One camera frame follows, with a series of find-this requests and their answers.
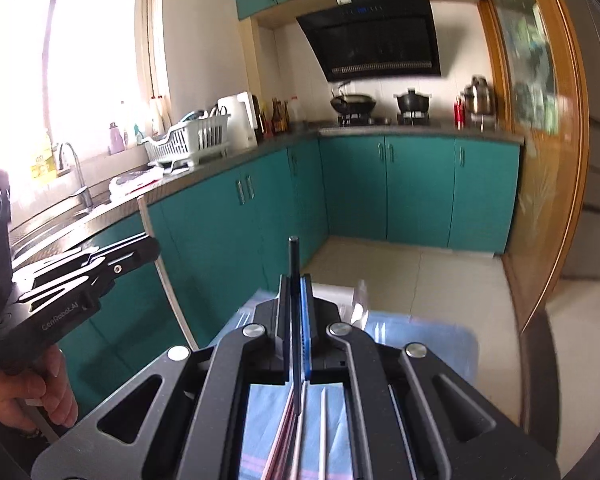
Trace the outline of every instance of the window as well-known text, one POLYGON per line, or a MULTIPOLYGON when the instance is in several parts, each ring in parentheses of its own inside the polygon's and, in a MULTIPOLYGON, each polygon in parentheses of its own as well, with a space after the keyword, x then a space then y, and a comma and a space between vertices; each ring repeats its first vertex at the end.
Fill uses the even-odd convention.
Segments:
POLYGON ((138 9, 139 0, 0 0, 0 167, 12 187, 30 182, 45 131, 86 160, 108 153, 110 123, 132 138, 134 124, 144 129, 152 92, 139 77, 149 70, 136 54, 136 38, 148 37, 138 9))

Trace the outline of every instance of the purple bottle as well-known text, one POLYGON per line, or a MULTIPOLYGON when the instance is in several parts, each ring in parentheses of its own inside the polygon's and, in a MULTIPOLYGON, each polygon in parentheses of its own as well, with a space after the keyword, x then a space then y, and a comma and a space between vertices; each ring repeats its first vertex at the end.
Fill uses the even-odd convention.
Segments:
POLYGON ((109 153, 111 155, 125 151, 125 143, 120 135, 120 130, 116 123, 109 125, 109 153))

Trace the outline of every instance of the yellow bottle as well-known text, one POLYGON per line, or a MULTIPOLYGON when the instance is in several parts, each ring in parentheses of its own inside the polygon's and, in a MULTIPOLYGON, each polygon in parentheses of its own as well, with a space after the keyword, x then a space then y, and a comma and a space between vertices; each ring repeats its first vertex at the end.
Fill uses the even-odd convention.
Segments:
POLYGON ((40 136, 34 149, 34 160, 31 165, 31 177, 34 182, 48 184, 58 176, 56 160, 51 149, 51 140, 47 132, 40 136))

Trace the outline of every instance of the human hand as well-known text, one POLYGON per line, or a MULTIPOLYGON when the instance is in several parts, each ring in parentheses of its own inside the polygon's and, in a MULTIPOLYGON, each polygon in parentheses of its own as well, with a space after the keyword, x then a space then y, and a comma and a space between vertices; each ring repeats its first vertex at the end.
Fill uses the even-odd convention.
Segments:
POLYGON ((22 411, 16 399, 40 399, 49 420, 71 428, 78 418, 78 404, 69 384, 64 355, 57 345, 42 356, 46 379, 32 370, 8 376, 0 370, 0 422, 10 428, 35 431, 36 425, 22 411))

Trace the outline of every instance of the tiled floor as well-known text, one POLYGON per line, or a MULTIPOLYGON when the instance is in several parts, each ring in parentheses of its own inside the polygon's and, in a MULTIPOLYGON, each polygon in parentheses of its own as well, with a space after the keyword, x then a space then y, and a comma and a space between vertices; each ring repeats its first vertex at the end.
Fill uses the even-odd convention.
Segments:
POLYGON ((557 460, 564 475, 600 432, 600 282, 562 280, 547 312, 560 378, 557 460))
POLYGON ((480 344, 477 389, 518 423, 520 352, 499 258, 331 237, 305 269, 316 283, 367 282, 372 310, 462 325, 480 344))

